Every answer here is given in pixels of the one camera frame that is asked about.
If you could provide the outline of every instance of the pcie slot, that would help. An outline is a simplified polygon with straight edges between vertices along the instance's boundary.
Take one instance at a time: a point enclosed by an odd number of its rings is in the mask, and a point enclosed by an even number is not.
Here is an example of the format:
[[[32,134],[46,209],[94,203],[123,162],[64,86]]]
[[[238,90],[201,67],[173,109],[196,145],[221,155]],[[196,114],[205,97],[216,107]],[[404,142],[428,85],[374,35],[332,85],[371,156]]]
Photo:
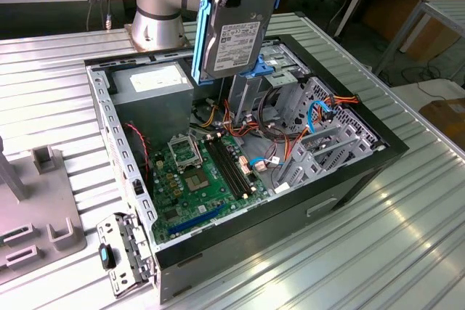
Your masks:
[[[239,200],[244,194],[251,194],[251,188],[243,178],[238,167],[230,158],[225,146],[219,140],[206,142],[206,149],[226,181],[234,197]]]
[[[182,232],[183,230],[189,229],[194,227],[195,225],[199,223],[203,223],[205,221],[208,221],[212,218],[215,218],[216,216],[219,215],[221,210],[225,208],[226,205],[221,205],[217,208],[215,208],[212,211],[206,212],[204,214],[201,214],[199,217],[192,218],[188,221],[185,221],[184,223],[178,224],[175,227],[169,228],[168,233],[169,234],[176,234],[178,232]]]

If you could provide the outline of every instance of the table leg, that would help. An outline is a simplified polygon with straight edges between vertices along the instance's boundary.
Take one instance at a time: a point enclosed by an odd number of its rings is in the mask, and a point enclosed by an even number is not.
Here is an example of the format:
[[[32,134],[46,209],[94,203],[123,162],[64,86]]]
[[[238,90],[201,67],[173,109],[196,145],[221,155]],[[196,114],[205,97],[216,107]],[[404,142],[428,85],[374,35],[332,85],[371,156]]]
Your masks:
[[[429,15],[424,15],[423,18],[418,22],[418,25],[416,25],[415,29],[412,30],[412,33],[410,36],[407,38],[405,43],[402,45],[400,48],[400,52],[406,52],[408,48],[411,46],[411,44],[415,41],[415,39],[419,36],[423,28],[428,24],[429,20],[431,17]]]
[[[450,81],[453,81],[453,79],[456,77],[457,74],[460,73],[460,71],[462,70],[462,68],[465,67],[465,62],[462,62],[460,64],[460,66],[456,69],[456,71],[454,71],[450,77],[448,78]]]
[[[334,34],[334,36],[339,36],[339,34],[341,34],[342,28],[344,28],[344,26],[346,25],[347,20],[349,19],[350,15],[352,14],[352,11],[354,11],[354,8],[355,8],[355,5],[357,4],[357,2],[358,2],[358,0],[352,0],[350,2],[349,8],[347,9],[346,13],[344,14],[344,17],[342,18],[342,21],[339,24],[339,27],[337,28],[337,31]]]
[[[387,63],[391,59],[392,55],[395,54],[395,51],[399,47],[402,40],[405,38],[407,33],[410,31],[410,29],[416,23],[416,21],[419,18],[420,14],[423,12],[423,9],[422,9],[423,4],[424,4],[424,2],[420,1],[416,5],[415,9],[413,9],[410,16],[408,16],[408,18],[405,21],[405,23],[403,24],[403,26],[400,28],[400,30],[395,35],[394,39],[392,39],[392,41],[389,44],[389,46],[387,47],[386,51],[384,51],[384,53],[381,56],[381,59],[379,60],[378,64],[373,69],[373,72],[376,75],[379,75],[380,72],[384,69],[384,67],[386,67]]]

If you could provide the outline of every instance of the power cable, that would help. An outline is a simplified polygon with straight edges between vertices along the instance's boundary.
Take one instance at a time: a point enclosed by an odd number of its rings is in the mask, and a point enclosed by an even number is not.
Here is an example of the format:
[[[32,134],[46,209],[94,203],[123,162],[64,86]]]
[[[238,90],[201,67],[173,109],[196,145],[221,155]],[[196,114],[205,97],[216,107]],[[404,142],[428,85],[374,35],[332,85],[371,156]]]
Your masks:
[[[328,30],[329,30],[329,26],[331,25],[331,23],[339,16],[339,14],[341,13],[341,11],[346,7],[347,5],[347,2],[349,0],[344,0],[344,3],[342,4],[341,8],[334,14],[334,16],[329,20],[329,22],[326,24],[326,27],[325,27],[325,32],[327,33]]]
[[[107,19],[105,21],[105,28],[107,30],[110,30],[111,29],[111,25],[112,25],[112,22],[111,22],[111,0],[108,0],[108,5],[107,5]]]

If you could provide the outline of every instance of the slotted aluminum surface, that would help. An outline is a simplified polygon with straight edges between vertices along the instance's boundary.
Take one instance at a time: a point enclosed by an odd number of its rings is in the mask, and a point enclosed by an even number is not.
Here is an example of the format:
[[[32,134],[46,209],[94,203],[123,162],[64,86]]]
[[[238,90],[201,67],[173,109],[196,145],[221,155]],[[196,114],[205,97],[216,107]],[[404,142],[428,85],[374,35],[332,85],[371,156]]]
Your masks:
[[[424,6],[429,8],[431,16],[465,35],[465,0],[428,0]]]
[[[194,41],[195,25],[186,32]],[[218,277],[167,309],[463,308],[465,170],[457,149],[296,15],[292,34],[410,147],[347,207]],[[88,246],[0,286],[5,309],[160,309],[146,286],[115,300],[97,255],[95,224],[124,204],[98,133],[82,60],[133,52],[124,30],[0,42],[0,134],[5,153],[53,144],[65,157]]]

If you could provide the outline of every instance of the gray stand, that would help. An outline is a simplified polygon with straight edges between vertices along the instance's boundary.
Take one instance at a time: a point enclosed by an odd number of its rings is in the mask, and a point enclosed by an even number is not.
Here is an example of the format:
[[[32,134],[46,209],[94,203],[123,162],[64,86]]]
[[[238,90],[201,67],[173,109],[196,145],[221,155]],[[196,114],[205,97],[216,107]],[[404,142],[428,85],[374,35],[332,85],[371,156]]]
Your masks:
[[[59,151],[3,155],[0,137],[0,285],[86,247]]]
[[[387,47],[383,56],[374,68],[374,73],[379,75],[380,72],[387,66],[395,51],[402,43],[402,40],[417,23],[422,14],[428,15],[440,21],[443,25],[457,32],[457,34],[465,37],[465,0],[422,0],[413,9],[412,13],[405,21],[399,32],[397,32],[391,44]],[[420,34],[421,26],[415,28],[409,40],[413,41]],[[452,79],[465,65],[463,62],[460,68],[450,77]]]

